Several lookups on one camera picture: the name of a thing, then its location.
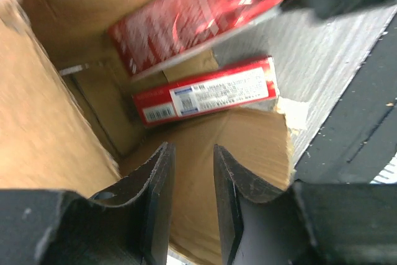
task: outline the barcode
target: barcode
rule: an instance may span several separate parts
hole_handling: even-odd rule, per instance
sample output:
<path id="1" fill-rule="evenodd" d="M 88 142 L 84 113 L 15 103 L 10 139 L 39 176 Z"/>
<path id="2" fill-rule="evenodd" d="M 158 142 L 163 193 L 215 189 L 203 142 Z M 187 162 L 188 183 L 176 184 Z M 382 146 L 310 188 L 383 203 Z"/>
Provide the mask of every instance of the barcode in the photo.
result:
<path id="1" fill-rule="evenodd" d="M 236 99 L 227 99 L 225 101 L 216 101 L 216 102 L 204 102 L 204 103 L 200 103 L 200 109 L 211 110 L 211 109 L 214 109 L 217 107 L 233 105 L 235 102 L 236 102 Z"/>
<path id="2" fill-rule="evenodd" d="M 206 88 L 205 88 L 204 84 L 200 84 L 200 85 L 194 86 L 194 89 L 195 90 L 205 90 Z"/>
<path id="3" fill-rule="evenodd" d="M 193 109 L 192 99 L 189 97 L 181 98 L 182 108 L 184 110 L 191 110 Z"/>
<path id="4" fill-rule="evenodd" d="M 175 116 L 174 109 L 170 104 L 144 109 L 143 113 L 148 122 L 159 121 Z"/>

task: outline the cardboard box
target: cardboard box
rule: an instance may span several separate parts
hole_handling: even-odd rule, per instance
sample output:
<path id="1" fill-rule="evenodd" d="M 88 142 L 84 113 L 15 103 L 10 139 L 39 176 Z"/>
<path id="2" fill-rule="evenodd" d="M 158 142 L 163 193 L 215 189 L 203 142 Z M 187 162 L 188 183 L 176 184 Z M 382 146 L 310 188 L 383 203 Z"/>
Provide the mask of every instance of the cardboard box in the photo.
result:
<path id="1" fill-rule="evenodd" d="M 133 79 L 165 70 L 255 26 L 283 0 L 154 0 L 109 28 Z"/>
<path id="2" fill-rule="evenodd" d="M 62 67 L 112 58 L 114 49 L 106 52 L 102 43 L 106 28 L 146 1 L 24 0 L 24 7 L 38 39 Z M 0 0 L 0 187 L 67 188 L 90 196 L 118 179 L 114 162 L 21 12 L 16 0 Z M 188 72 L 194 66 L 186 66 Z M 175 143 L 170 245 L 198 264 L 219 264 L 213 145 L 226 146 L 251 171 L 286 188 L 288 140 L 282 115 L 232 109 L 153 130 L 120 171 L 126 175 L 141 165 L 159 142 Z"/>
<path id="3" fill-rule="evenodd" d="M 150 89 L 133 100 L 150 126 L 276 99 L 278 93 L 273 59 L 268 57 Z"/>

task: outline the white sticker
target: white sticker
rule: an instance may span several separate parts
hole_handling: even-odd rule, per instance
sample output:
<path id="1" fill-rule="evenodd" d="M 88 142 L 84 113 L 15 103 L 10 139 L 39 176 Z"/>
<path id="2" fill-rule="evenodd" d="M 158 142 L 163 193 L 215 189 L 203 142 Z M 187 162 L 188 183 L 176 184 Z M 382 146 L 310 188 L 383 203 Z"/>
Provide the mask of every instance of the white sticker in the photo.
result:
<path id="1" fill-rule="evenodd" d="M 263 68 L 171 89 L 169 92 L 179 117 L 269 96 Z"/>
<path id="2" fill-rule="evenodd" d="M 171 102 L 143 109 L 143 115 L 148 123 L 175 117 L 174 106 Z"/>

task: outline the red product box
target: red product box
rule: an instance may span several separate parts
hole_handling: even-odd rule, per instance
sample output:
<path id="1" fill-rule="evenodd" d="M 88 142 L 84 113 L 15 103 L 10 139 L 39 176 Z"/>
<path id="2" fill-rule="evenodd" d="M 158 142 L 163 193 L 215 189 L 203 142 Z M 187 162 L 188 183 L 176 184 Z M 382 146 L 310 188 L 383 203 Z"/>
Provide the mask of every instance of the red product box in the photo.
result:
<path id="1" fill-rule="evenodd" d="M 275 99 L 278 94 L 273 58 L 266 57 L 144 91 L 133 100 L 143 123 L 152 126 Z"/>
<path id="2" fill-rule="evenodd" d="M 108 33 L 130 76 L 140 79 L 274 16 L 282 1 L 155 0 Z"/>

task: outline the cardboard wall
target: cardboard wall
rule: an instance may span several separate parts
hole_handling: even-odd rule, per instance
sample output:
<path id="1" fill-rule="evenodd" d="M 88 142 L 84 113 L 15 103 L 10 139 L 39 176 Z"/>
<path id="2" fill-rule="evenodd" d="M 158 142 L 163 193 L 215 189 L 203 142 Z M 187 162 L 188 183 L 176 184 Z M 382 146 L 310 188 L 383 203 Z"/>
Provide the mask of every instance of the cardboard wall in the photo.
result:
<path id="1" fill-rule="evenodd" d="M 117 169 L 25 21 L 17 0 L 0 0 L 0 187 L 91 196 Z"/>
<path id="2" fill-rule="evenodd" d="M 120 160 L 121 155 L 111 142 L 109 134 L 105 131 L 102 123 L 98 119 L 95 110 L 92 108 L 88 100 L 80 92 L 80 87 L 77 85 L 76 81 L 72 76 L 67 76 L 62 78 L 66 84 L 66 87 L 70 90 L 73 100 L 76 101 L 76 105 L 79 106 L 81 113 L 84 118 L 88 121 L 92 128 L 92 131 L 97 136 L 98 140 L 102 146 L 116 159 Z"/>
<path id="3" fill-rule="evenodd" d="M 126 157 L 143 139 L 146 129 L 136 113 L 131 96 L 124 96 L 102 65 L 72 75 L 79 92 L 95 111 L 120 157 Z"/>

